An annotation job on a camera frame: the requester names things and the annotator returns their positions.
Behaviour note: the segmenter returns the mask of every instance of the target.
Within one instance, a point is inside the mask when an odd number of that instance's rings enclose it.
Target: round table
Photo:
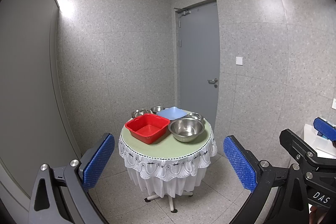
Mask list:
[[[165,135],[156,142],[146,144],[134,138],[125,126],[122,128],[119,154],[130,178],[151,195],[146,202],[167,194],[171,211],[177,212],[172,198],[176,194],[192,195],[194,187],[200,185],[210,157],[217,153],[211,126],[205,119],[204,123],[204,132],[189,143],[176,140],[167,128]]]

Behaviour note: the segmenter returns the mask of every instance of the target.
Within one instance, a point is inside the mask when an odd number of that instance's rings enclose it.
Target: blue textured pad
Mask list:
[[[103,172],[106,163],[112,155],[113,150],[114,137],[113,135],[109,135],[83,171],[83,187],[85,191],[96,185],[101,172]]]
[[[229,136],[224,139],[223,149],[243,187],[253,191],[257,186],[255,171]]]
[[[316,118],[314,120],[314,128],[321,132],[329,140],[336,141],[336,129],[321,118]]]

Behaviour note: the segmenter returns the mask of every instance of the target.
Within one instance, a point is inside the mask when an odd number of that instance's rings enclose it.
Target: light switch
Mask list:
[[[239,65],[239,66],[243,65],[243,58],[242,57],[236,57],[236,65]]]
[[[331,106],[331,108],[336,109],[336,98],[334,98],[333,105]]]

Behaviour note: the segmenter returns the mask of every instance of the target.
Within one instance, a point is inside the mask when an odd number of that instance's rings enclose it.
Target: metal bowl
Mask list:
[[[151,108],[151,112],[153,112],[154,114],[156,114],[156,113],[158,113],[159,111],[164,110],[164,109],[166,109],[166,108],[163,107],[163,106],[153,106],[153,107]]]
[[[140,116],[140,115],[144,115],[146,113],[151,113],[151,111],[148,110],[148,109],[144,109],[144,108],[137,109],[136,111],[132,112],[132,118],[134,119],[135,117]]]
[[[201,114],[194,113],[194,112],[188,113],[186,116],[184,116],[184,118],[192,118],[195,120],[199,120],[200,122],[203,122],[203,119],[204,119],[204,117]]]
[[[203,133],[204,124],[192,118],[180,118],[170,122],[168,129],[176,140],[188,143]]]

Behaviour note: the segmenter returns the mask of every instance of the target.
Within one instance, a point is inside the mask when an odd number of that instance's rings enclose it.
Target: white lace tablecloth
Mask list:
[[[177,158],[155,158],[133,150],[119,137],[119,154],[125,161],[130,178],[149,195],[155,192],[163,198],[172,198],[183,191],[199,186],[210,164],[210,157],[217,154],[217,146],[210,127],[210,136],[199,149]]]

